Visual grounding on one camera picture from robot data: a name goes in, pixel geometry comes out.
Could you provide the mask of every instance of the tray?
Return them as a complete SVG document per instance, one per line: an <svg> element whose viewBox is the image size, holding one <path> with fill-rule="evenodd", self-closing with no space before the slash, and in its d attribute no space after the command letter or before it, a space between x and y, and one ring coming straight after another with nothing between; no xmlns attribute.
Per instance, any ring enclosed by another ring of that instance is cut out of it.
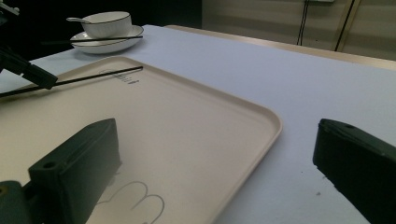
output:
<svg viewBox="0 0 396 224"><path fill-rule="evenodd" d="M84 126L115 118L123 165L88 223L212 223L282 129L271 110L137 61L111 57L60 75L139 72L0 101L0 179Z"/></svg>

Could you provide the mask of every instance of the stacked dishes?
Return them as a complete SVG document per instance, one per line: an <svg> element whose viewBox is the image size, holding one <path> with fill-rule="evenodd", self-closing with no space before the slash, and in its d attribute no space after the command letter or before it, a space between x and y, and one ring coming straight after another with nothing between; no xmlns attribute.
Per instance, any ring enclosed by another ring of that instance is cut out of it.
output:
<svg viewBox="0 0 396 224"><path fill-rule="evenodd" d="M82 18L81 25L85 32L71 37L70 40L90 40L89 42L72 43L75 49L86 53L101 54L128 49L140 38L101 40L96 38L133 37L143 34L143 27L132 25L128 12L103 12Z"/></svg>

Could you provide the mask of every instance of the bowl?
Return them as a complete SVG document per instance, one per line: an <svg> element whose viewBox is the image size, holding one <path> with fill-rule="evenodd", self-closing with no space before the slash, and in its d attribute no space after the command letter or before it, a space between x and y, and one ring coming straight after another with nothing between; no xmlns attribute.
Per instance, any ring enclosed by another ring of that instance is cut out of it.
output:
<svg viewBox="0 0 396 224"><path fill-rule="evenodd" d="M92 38L125 36L132 26L131 15L123 11L102 12L82 19L90 22L81 25Z"/></svg>

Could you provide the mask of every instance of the saucer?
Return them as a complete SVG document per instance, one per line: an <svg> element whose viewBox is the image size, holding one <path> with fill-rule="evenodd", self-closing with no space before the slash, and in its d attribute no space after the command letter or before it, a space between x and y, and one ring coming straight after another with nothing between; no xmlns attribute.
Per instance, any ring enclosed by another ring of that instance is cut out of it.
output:
<svg viewBox="0 0 396 224"><path fill-rule="evenodd" d="M137 25L131 25L131 30L127 36L137 36L143 34L143 27ZM78 35L74 35L70 40L85 40L92 39L87 33L82 32ZM75 49L81 50L85 53L91 54L102 54L119 51L122 49L128 49L137 43L140 38L137 39L125 39L125 40L105 40L105 41L90 41L73 43L72 46Z"/></svg>

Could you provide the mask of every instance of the screw hole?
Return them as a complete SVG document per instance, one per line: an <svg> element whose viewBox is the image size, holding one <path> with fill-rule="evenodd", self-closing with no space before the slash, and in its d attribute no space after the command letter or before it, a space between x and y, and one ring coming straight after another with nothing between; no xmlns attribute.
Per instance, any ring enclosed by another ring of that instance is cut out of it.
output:
<svg viewBox="0 0 396 224"><path fill-rule="evenodd" d="M0 186L0 196L7 193L7 186Z"/></svg>
<svg viewBox="0 0 396 224"><path fill-rule="evenodd" d="M47 162L46 164L43 165L43 167L45 169L49 169L49 168L52 168L54 166L55 166L55 162L53 162L53 161Z"/></svg>

